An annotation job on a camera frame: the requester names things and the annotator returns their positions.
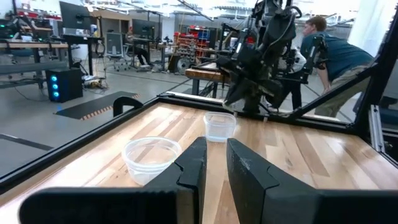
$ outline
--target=shelf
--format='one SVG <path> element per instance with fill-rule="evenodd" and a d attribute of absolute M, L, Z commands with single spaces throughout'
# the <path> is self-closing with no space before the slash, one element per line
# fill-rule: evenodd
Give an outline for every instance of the shelf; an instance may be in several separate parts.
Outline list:
<path fill-rule="evenodd" d="M 29 30 L 30 30 L 30 27 L 29 27 L 29 26 L 22 26 L 22 28 L 24 28 L 24 29 L 29 29 Z M 36 29 L 36 30 L 44 30 L 44 31 L 52 31 L 51 28 L 35 27 L 35 29 Z"/>

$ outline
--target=office chair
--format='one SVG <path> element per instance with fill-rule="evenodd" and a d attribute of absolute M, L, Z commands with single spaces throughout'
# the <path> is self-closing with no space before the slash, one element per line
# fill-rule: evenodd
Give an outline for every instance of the office chair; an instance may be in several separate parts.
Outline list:
<path fill-rule="evenodd" d="M 104 70 L 113 67 L 117 72 L 121 68 L 127 70 L 129 68 L 128 61 L 125 58 L 126 48 L 123 46 L 123 35 L 120 33 L 106 33 L 106 57 L 113 63 L 107 65 Z"/>

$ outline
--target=man's arm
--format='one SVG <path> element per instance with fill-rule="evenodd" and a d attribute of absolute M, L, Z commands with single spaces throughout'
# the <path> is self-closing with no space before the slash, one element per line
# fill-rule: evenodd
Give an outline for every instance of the man's arm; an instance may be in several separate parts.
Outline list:
<path fill-rule="evenodd" d="M 327 93 L 330 91 L 330 82 L 329 82 L 329 78 L 328 78 L 328 70 L 326 68 L 325 64 L 322 64 L 322 66 L 325 68 L 323 70 L 321 69 L 317 69 L 318 75 L 322 81 L 322 85 L 323 85 L 323 94 Z"/>

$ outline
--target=man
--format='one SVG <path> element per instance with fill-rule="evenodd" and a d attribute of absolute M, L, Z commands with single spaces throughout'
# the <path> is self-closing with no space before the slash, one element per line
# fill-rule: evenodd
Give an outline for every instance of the man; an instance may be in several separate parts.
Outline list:
<path fill-rule="evenodd" d="M 133 38 L 134 38 L 134 36 L 133 36 L 133 34 L 132 34 L 132 27 L 130 27 L 129 32 L 126 34 L 126 41 L 127 41 L 127 42 L 130 42 L 131 44 L 134 45 L 134 42 L 132 41 Z M 131 51 L 132 51 L 132 48 L 133 48 L 133 46 L 130 46 L 130 47 L 128 48 L 127 51 L 128 51 L 128 52 L 131 52 Z M 145 65 L 145 63 L 144 63 L 144 59 L 145 59 L 145 61 L 147 62 L 147 64 L 152 66 L 152 64 L 151 64 L 151 62 L 150 62 L 150 59 L 149 59 L 148 51 L 146 51 L 146 50 L 144 50 L 144 49 L 142 49 L 142 48 L 140 48 L 140 47 L 136 47 L 136 46 L 134 45 L 134 55 L 137 55 L 137 58 L 138 58 L 139 63 L 140 63 L 141 65 Z"/>
<path fill-rule="evenodd" d="M 328 52 L 326 53 L 328 61 L 323 65 L 326 69 L 317 69 L 324 88 L 323 94 L 348 80 L 354 79 L 357 74 L 365 70 L 373 61 L 373 57 L 364 50 L 347 43 L 343 39 L 327 34 L 325 30 L 325 18 L 315 16 L 307 20 L 303 31 L 305 38 L 301 47 L 302 55 L 307 57 L 312 47 L 313 37 L 316 35 L 325 36 L 325 42 L 328 45 Z M 316 108 L 315 114 L 336 117 L 340 108 L 355 94 L 364 91 L 368 83 L 369 78 L 340 93 Z"/>

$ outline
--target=clear plastic bowl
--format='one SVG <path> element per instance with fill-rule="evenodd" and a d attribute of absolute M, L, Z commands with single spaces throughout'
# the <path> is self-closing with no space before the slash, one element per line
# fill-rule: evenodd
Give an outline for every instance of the clear plastic bowl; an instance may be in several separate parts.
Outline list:
<path fill-rule="evenodd" d="M 170 139 L 146 137 L 130 141 L 122 151 L 129 174 L 139 185 L 146 185 L 180 155 L 181 146 Z"/>
<path fill-rule="evenodd" d="M 234 134 L 236 118 L 228 113 L 207 112 L 203 117 L 206 126 L 206 139 L 225 142 Z"/>

